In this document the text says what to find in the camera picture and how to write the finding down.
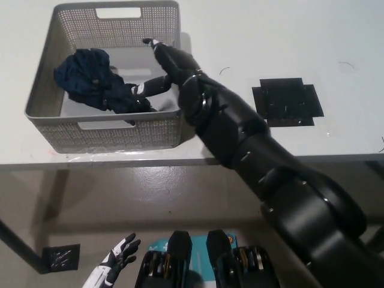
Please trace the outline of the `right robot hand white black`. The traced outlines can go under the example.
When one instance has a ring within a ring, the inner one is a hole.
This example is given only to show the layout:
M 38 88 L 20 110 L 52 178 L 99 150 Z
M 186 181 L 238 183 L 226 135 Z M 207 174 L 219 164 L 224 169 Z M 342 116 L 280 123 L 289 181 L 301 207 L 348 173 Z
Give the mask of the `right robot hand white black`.
M 183 85 L 189 77 L 203 74 L 196 60 L 186 51 L 169 46 L 154 38 L 144 38 L 142 41 L 153 50 L 155 59 L 166 75 L 132 87 L 133 95 L 147 98 L 162 94 L 167 92 L 172 84 Z

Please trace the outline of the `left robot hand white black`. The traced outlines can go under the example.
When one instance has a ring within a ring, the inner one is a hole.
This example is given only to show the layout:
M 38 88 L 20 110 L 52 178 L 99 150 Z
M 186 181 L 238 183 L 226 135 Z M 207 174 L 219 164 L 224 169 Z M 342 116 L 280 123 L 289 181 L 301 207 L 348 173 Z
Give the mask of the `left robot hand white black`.
M 126 238 L 121 240 L 114 248 L 110 250 L 106 258 L 102 261 L 102 265 L 108 267 L 109 282 L 112 279 L 116 280 L 119 273 L 129 264 L 136 260 L 134 255 L 141 243 L 140 239 L 136 238 L 136 234 L 133 232 Z

